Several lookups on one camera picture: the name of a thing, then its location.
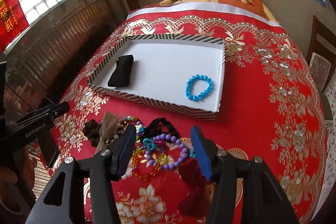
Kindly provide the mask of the red hanging banner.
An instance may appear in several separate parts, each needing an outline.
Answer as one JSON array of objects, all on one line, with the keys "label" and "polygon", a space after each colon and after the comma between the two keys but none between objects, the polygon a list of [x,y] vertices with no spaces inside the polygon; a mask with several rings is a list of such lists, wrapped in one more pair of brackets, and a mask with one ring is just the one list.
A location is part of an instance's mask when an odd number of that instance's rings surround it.
[{"label": "red hanging banner", "polygon": [[6,47],[28,26],[29,23],[19,0],[0,0],[1,52],[4,52]]}]

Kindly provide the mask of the brown wooden chair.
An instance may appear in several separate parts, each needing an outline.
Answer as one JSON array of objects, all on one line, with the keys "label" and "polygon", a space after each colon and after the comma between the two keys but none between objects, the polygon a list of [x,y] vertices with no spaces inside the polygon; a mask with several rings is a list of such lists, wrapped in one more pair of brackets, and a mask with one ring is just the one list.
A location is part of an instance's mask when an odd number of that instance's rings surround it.
[{"label": "brown wooden chair", "polygon": [[318,91],[323,93],[335,71],[335,53],[328,50],[321,42],[319,42],[317,40],[317,35],[324,38],[335,48],[335,34],[323,25],[314,15],[311,40],[306,61]]}]

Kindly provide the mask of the black velvet pouch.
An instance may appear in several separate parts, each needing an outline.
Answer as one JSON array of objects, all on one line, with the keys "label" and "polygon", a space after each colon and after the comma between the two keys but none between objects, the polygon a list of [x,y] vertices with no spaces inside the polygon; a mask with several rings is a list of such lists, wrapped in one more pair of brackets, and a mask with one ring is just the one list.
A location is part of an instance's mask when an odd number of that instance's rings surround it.
[{"label": "black velvet pouch", "polygon": [[108,86],[116,88],[128,87],[133,62],[133,55],[120,56],[116,61],[116,69],[108,81]]}]

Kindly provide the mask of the striped white tray box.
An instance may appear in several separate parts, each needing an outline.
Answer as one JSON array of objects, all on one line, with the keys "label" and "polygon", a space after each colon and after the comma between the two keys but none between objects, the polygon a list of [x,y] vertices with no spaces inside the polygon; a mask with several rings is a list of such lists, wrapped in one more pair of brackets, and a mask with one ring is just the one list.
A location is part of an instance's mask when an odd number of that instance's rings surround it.
[{"label": "striped white tray box", "polygon": [[[109,87],[119,57],[132,55],[128,87]],[[215,120],[219,113],[225,73],[224,40],[198,35],[135,35],[121,39],[90,75],[91,89],[135,103],[195,118]],[[187,81],[207,76],[213,90],[195,102],[186,95]]]}]

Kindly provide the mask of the red floral tablecloth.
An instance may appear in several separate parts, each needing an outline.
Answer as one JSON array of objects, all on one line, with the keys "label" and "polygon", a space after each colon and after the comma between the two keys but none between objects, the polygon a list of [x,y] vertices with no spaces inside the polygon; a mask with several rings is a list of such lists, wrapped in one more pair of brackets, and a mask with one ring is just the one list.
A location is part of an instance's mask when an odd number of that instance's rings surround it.
[{"label": "red floral tablecloth", "polygon": [[[117,40],[136,34],[185,34],[219,38],[226,49],[226,71],[219,114],[195,119],[100,95],[87,87],[89,75]],[[210,11],[198,2],[145,8],[122,23],[76,76],[63,96],[68,114],[56,120],[52,136],[60,155],[84,159],[94,152],[83,135],[85,122],[105,111],[134,115],[145,124],[164,117],[183,138],[192,125],[220,147],[239,156],[260,155],[284,189],[300,223],[313,218],[321,194],[327,156],[327,131],[318,90],[307,62],[275,22],[248,11]]]}]

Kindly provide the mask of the red satin bow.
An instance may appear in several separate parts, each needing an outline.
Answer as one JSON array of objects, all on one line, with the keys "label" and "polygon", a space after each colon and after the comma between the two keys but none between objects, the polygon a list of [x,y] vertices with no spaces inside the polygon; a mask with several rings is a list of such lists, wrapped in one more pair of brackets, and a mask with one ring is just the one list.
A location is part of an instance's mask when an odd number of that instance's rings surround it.
[{"label": "red satin bow", "polygon": [[178,211],[189,217],[206,217],[214,194],[214,186],[202,175],[196,159],[179,167],[182,181],[188,186],[188,195],[179,202]]}]

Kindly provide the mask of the brown scrunchie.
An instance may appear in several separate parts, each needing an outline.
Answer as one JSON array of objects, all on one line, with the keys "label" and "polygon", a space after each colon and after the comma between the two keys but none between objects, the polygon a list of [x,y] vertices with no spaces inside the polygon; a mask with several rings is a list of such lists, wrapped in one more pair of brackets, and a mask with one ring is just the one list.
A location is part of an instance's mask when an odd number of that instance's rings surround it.
[{"label": "brown scrunchie", "polygon": [[88,138],[92,147],[97,147],[99,144],[100,128],[101,124],[97,123],[94,119],[89,120],[84,124],[82,132],[84,136]]}]

